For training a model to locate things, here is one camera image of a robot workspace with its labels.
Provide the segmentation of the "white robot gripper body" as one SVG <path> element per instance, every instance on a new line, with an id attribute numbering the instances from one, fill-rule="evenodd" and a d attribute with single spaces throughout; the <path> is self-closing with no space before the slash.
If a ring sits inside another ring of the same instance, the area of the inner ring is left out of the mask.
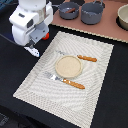
<path id="1" fill-rule="evenodd" d="M 53 9 L 51 6 L 44 8 L 43 20 L 38 12 L 26 11 L 20 6 L 16 8 L 10 16 L 9 21 L 12 23 L 12 35 L 14 41 L 25 46 L 30 42 L 37 43 L 48 32 L 48 25 L 53 20 Z"/>

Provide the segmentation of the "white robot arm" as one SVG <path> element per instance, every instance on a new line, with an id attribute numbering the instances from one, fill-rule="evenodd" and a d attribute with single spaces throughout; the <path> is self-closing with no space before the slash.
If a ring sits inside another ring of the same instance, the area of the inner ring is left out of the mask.
<path id="1" fill-rule="evenodd" d="M 19 4 L 9 21 L 14 41 L 20 46 L 33 45 L 49 32 L 53 21 L 51 2 L 46 0 L 18 0 Z"/>

